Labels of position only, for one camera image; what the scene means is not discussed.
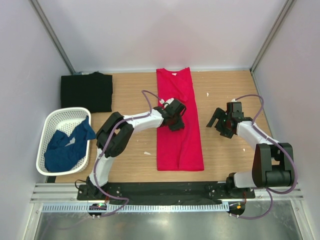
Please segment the clothing tag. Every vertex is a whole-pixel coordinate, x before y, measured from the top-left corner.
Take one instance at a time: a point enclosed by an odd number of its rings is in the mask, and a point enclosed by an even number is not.
[[[67,145],[65,145],[65,147],[67,147],[67,146],[69,146],[69,145],[71,145],[71,144],[74,144],[76,142],[76,139],[73,137],[71,140],[70,140],[70,142],[67,144]]]

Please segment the basket rim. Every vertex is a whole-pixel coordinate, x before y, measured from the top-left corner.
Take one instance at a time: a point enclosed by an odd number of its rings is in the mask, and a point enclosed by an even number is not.
[[[68,175],[68,174],[74,174],[74,173],[77,173],[77,172],[80,172],[80,170],[86,165],[87,161],[89,161],[89,150],[90,150],[90,140],[87,141],[86,143],[86,151],[85,151],[85,160],[83,161],[83,163],[77,167],[76,169],[73,169],[73,170],[69,170],[69,171],[59,171],[59,172],[45,172],[43,171],[41,168],[40,168],[40,155],[41,155],[41,144],[43,142],[43,138],[44,138],[44,135],[45,135],[45,128],[47,126],[47,121],[49,120],[49,118],[54,115],[54,114],[57,114],[57,113],[60,113],[60,112],[67,112],[69,110],[83,110],[87,113],[87,116],[88,116],[88,120],[89,120],[89,125],[91,126],[91,113],[89,112],[88,109],[84,108],[84,107],[66,107],[66,108],[60,108],[60,109],[57,109],[57,110],[54,110],[53,112],[51,112],[46,118],[45,118],[45,121],[44,121],[44,124],[43,124],[43,128],[42,128],[42,133],[41,133],[41,138],[40,138],[40,143],[39,143],[39,147],[38,147],[38,153],[37,153],[37,156],[36,156],[36,163],[35,163],[35,166],[36,166],[36,169],[38,170],[38,172],[44,176],[62,176],[62,175]]]

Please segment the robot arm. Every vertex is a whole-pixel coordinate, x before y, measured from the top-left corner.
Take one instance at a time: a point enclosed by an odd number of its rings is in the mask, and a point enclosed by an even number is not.
[[[114,126],[128,119],[127,121],[121,123],[118,126],[118,133],[113,133],[111,141],[106,148],[104,155],[100,158],[96,167],[96,178],[99,186],[103,187],[108,182],[109,172],[111,170],[112,164],[116,157],[120,155],[126,148],[129,139],[132,134],[150,129],[168,126],[171,131],[177,131],[185,127],[182,116],[186,111],[186,106],[183,105],[179,100],[175,98],[170,98],[167,100],[163,106],[154,107],[149,116],[138,118],[141,116],[146,116],[148,112],[140,113],[136,115],[121,115],[119,112],[114,112],[103,124],[100,130],[96,134],[97,139],[97,159],[102,153],[103,148],[109,135],[112,132]],[[93,195],[98,194],[99,190],[96,188],[97,184],[94,181],[94,171],[86,180],[88,189]]]
[[[228,102],[227,110],[217,108],[207,124],[214,126],[221,136],[232,138],[233,135],[242,137],[255,150],[252,171],[231,173],[227,178],[229,188],[266,188],[291,186],[294,182],[294,171],[288,158],[273,143],[283,147],[293,159],[293,149],[289,143],[280,143],[263,132],[250,117],[244,117],[242,103]],[[272,160],[279,165],[272,165]]]

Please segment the white wall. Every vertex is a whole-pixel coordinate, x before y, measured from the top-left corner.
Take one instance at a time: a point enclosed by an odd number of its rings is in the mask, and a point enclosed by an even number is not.
[[[46,116],[60,105],[69,74],[27,0],[0,0],[0,233],[21,239]]]
[[[320,221],[319,12],[318,0],[296,1],[255,72],[271,131],[293,145],[315,230]]]
[[[76,71],[248,69],[285,0],[38,0]]]

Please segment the red garment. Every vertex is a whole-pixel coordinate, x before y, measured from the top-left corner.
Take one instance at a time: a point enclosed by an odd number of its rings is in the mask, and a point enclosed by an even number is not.
[[[160,98],[165,101],[176,98],[186,106],[182,116],[184,129],[170,131],[168,127],[157,128],[158,171],[203,171],[198,111],[190,68],[180,71],[157,69],[156,79]]]

